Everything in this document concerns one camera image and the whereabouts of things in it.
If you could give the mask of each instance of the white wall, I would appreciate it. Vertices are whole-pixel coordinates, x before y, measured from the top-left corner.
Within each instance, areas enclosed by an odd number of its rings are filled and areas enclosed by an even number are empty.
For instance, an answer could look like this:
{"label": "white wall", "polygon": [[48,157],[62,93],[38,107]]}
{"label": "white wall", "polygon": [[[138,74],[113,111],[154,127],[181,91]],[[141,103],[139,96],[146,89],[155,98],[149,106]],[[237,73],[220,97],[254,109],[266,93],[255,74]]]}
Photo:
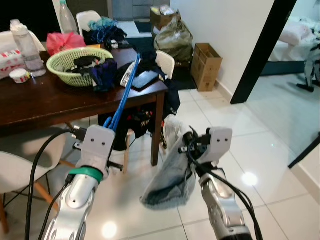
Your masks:
{"label": "white wall", "polygon": [[274,0],[171,0],[193,35],[223,57],[218,81],[234,94]]}
{"label": "white wall", "polygon": [[320,145],[299,163],[320,188]]}
{"label": "white wall", "polygon": [[320,4],[317,0],[297,0],[291,13],[293,17],[307,17],[314,21],[320,21]]}

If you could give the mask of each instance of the dark floor mat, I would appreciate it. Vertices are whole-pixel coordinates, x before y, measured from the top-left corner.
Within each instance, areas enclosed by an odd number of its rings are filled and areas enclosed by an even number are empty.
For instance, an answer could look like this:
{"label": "dark floor mat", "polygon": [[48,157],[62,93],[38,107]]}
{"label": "dark floor mat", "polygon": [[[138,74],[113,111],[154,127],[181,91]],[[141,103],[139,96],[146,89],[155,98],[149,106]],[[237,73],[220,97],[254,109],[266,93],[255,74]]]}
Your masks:
{"label": "dark floor mat", "polygon": [[139,30],[139,33],[151,33],[151,22],[140,22],[135,21],[136,28]]}
{"label": "dark floor mat", "polygon": [[173,72],[172,80],[178,91],[197,88],[188,67],[176,67]]}
{"label": "dark floor mat", "polygon": [[134,46],[134,50],[137,53],[149,52],[155,49],[152,37],[126,38],[125,40]]}

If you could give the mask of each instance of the dark wooden table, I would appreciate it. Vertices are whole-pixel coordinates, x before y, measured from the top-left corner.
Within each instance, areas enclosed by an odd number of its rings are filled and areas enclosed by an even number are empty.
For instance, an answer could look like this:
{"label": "dark wooden table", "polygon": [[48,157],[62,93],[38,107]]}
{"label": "dark wooden table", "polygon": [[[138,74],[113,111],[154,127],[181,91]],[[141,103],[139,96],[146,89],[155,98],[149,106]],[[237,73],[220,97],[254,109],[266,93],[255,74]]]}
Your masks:
{"label": "dark wooden table", "polygon": [[[133,49],[113,50],[118,67],[134,61]],[[41,52],[47,62],[49,55]],[[125,88],[94,92],[92,87],[72,87],[47,70],[44,76],[16,84],[10,78],[0,80],[0,137],[72,122],[117,110]],[[158,164],[161,123],[166,85],[157,81],[142,91],[131,90],[125,108],[156,103],[155,132],[152,135],[151,164]]]}

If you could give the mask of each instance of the plastic water bottle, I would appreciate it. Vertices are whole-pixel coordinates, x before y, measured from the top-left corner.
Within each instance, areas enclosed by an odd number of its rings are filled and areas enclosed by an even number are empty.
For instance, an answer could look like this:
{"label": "plastic water bottle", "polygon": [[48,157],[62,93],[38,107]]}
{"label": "plastic water bottle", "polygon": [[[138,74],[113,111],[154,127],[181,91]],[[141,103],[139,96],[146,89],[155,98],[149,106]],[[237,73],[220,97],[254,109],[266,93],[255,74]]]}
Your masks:
{"label": "plastic water bottle", "polygon": [[35,77],[44,75],[46,73],[44,63],[28,28],[20,23],[18,19],[13,19],[11,20],[10,30],[28,71]]}
{"label": "plastic water bottle", "polygon": [[60,0],[60,24],[65,34],[78,34],[77,24],[74,16],[67,7],[66,0]]}

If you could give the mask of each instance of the pink plastic bag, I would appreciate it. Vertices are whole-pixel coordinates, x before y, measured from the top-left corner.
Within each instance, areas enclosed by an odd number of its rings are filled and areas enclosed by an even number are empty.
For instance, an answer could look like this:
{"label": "pink plastic bag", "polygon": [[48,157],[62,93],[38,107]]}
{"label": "pink plastic bag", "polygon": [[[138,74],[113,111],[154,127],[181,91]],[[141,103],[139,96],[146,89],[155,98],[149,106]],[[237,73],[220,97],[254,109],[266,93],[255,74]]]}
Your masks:
{"label": "pink plastic bag", "polygon": [[49,33],[46,39],[48,53],[52,56],[63,50],[85,47],[85,40],[82,36],[63,33]]}

